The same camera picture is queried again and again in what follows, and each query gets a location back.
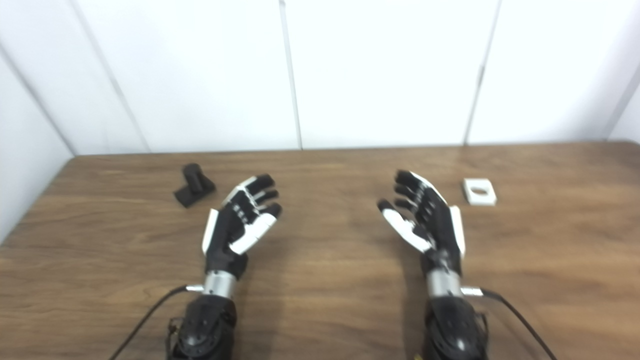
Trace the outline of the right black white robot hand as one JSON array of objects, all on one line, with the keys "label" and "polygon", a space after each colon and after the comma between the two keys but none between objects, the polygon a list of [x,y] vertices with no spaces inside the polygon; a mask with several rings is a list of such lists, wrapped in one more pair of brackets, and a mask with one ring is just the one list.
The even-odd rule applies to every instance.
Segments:
[{"label": "right black white robot hand", "polygon": [[448,205],[429,180],[413,171],[398,170],[394,181],[400,198],[381,199],[377,207],[390,227],[419,252],[423,275],[441,269],[463,276],[466,244],[459,207]]}]

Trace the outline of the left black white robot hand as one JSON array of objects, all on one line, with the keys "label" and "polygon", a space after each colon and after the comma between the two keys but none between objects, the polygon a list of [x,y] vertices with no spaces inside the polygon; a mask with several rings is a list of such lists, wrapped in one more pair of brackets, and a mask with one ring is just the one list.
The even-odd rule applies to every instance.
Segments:
[{"label": "left black white robot hand", "polygon": [[282,207],[279,192],[268,173],[239,183],[211,209],[203,235],[205,274],[226,272],[240,280],[249,264],[248,251],[274,226]]}]

